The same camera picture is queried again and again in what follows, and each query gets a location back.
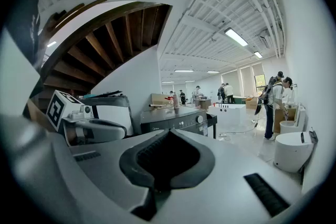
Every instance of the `man in white shirt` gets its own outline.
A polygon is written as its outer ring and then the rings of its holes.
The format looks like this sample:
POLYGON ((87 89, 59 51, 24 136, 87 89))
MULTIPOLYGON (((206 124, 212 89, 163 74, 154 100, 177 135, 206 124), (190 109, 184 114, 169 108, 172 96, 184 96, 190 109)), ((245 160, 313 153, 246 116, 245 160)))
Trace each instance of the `man in white shirt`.
POLYGON ((229 85, 229 83, 227 83, 227 84, 225 85, 224 90, 225 90, 225 94, 226 94, 226 97, 227 97, 227 103, 228 103, 228 104, 235 104, 236 101, 235 101, 235 99, 233 98, 233 88, 232 88, 232 86, 229 85))
POLYGON ((265 139, 267 140, 274 140, 275 137, 273 136, 273 122, 274 122, 274 111, 273 107, 274 104, 278 104, 280 108, 283 110, 284 114, 288 116, 288 111, 285 108, 284 104, 282 103, 282 93, 284 92, 283 88, 289 88, 292 85, 292 79, 287 77, 282 82, 275 83, 270 92, 268 93, 268 102, 265 104, 266 110, 266 130, 265 130, 265 139))

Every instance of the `sneaker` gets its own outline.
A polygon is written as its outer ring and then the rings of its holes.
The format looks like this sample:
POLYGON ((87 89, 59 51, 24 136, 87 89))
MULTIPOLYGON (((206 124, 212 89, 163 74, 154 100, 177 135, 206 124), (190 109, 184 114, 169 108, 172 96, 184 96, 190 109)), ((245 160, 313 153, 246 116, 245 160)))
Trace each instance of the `sneaker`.
POLYGON ((274 139, 275 139, 275 136, 272 135, 272 137, 270 137, 270 138, 266 138, 266 137, 264 137, 264 139, 266 139, 266 140, 274 140, 274 139))

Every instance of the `window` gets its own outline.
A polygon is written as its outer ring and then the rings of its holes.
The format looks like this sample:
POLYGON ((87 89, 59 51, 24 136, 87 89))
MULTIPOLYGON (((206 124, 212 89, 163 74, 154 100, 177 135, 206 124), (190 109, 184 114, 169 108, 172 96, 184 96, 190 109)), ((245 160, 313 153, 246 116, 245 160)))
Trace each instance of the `window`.
POLYGON ((256 81, 257 95, 260 96, 266 86, 265 75, 254 76, 254 79, 256 81))

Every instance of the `backpack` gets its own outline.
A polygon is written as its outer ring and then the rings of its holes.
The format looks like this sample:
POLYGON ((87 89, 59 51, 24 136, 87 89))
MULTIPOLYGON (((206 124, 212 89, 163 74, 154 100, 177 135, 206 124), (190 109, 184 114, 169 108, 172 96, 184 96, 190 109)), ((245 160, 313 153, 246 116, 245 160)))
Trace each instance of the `backpack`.
POLYGON ((264 104, 268 103, 268 94, 276 82, 277 82, 277 78, 271 77, 269 79, 268 85, 264 88, 261 95, 259 96, 259 99, 263 100, 264 104))

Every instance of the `bottle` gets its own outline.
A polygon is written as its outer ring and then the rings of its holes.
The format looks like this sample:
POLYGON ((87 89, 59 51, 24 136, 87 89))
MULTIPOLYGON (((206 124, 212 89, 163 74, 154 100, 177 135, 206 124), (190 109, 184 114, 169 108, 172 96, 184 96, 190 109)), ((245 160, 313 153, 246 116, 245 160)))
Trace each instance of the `bottle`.
POLYGON ((175 92, 174 92, 174 95, 173 95, 173 102, 174 102, 174 108, 178 109, 178 107, 180 106, 180 104, 179 104, 179 98, 177 97, 177 95, 176 95, 175 92))

